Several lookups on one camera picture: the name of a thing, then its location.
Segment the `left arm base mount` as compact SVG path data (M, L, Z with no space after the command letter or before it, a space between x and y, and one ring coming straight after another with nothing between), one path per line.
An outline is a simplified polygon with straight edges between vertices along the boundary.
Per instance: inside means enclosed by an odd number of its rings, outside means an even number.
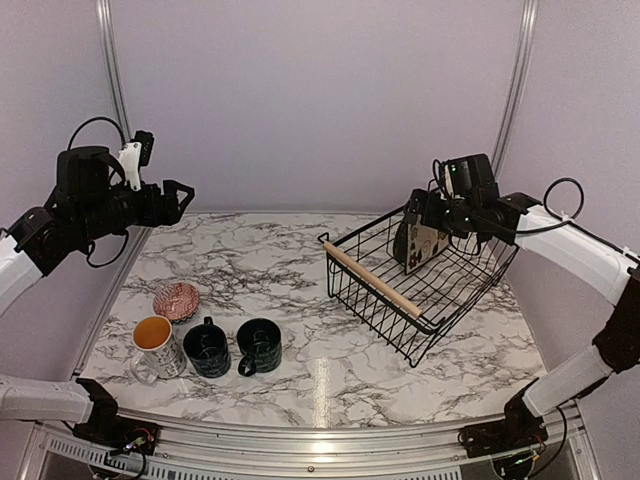
M97 381L78 378L76 383L88 393L92 409L85 423L76 423L72 427L75 437L119 452L124 452L126 445L142 438L141 451L147 456L154 453L159 433L156 423L121 416L115 398Z

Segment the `dark blue mug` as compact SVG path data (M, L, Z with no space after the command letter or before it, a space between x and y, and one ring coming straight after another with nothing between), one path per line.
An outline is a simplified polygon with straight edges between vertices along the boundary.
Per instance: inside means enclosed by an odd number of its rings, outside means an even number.
M183 339L183 349L196 373L204 378L224 376L231 367L225 332L206 316L202 324L191 328Z

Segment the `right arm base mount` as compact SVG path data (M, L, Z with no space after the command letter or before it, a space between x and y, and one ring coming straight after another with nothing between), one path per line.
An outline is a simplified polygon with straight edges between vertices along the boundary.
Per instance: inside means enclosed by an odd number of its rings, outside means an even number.
M530 412L523 396L519 393L506 403L502 419L467 425L459 430L458 443L469 458L542 444L548 439L542 417Z

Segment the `black round plate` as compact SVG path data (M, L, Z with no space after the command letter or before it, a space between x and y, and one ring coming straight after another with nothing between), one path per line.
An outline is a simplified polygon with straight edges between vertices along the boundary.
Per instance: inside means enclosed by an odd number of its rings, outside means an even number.
M406 265L409 251L409 230L410 225L402 220L396 230L393 241L393 258L402 266Z

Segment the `dark green mug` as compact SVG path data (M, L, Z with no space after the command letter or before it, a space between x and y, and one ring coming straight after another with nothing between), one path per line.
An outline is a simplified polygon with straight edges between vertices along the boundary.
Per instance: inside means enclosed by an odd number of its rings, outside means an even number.
M278 325L266 318L254 318L239 328L236 340L242 358L237 371L243 377L276 370L282 360L282 335Z

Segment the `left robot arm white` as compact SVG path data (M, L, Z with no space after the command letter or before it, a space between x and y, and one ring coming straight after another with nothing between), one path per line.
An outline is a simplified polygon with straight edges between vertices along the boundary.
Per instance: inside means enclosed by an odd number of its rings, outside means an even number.
M87 257L109 236L127 237L132 227L178 223L195 198L176 180L146 183L140 177L140 144L112 155L105 146L74 147L56 162L55 186L47 201L22 214L1 237L1 311L22 304L38 283L70 255ZM30 380L1 377L1 417L19 421L86 424L106 445L125 438L117 404L93 380Z

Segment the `white patterned mug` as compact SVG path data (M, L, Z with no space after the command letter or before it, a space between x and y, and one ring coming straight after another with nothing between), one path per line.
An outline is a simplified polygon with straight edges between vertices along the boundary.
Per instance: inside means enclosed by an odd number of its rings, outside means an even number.
M136 353L130 360L130 372L143 385L178 377L187 366L186 356L163 316L141 320L132 332Z

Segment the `square patterned plate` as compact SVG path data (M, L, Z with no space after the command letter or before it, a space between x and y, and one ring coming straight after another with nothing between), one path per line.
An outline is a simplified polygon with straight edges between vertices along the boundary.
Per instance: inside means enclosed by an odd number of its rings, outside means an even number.
M421 268L449 246L449 235L420 223L407 227L405 273Z

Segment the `red white patterned bowl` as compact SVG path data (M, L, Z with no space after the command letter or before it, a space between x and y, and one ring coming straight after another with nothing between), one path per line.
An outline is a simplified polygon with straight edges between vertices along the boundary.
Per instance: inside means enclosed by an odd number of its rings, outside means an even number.
M184 323L196 314L200 306L200 294L189 283L171 283L157 292L152 306L156 315L167 318L171 323Z

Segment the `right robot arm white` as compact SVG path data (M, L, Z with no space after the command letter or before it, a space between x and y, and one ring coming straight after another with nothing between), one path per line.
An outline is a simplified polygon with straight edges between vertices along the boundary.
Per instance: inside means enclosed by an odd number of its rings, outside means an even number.
M415 191L405 208L410 222L453 237L499 240L539 258L535 273L549 273L551 281L521 281L519 292L531 286L550 294L563 320L586 313L587 307L595 312L587 317L585 346L576 347L506 405L495 438L515 448L533 433L534 420L638 366L639 256L580 225L579 209L553 210L549 192L542 199L502 193L484 154L434 160L431 168L431 185ZM604 318L597 320L595 314Z

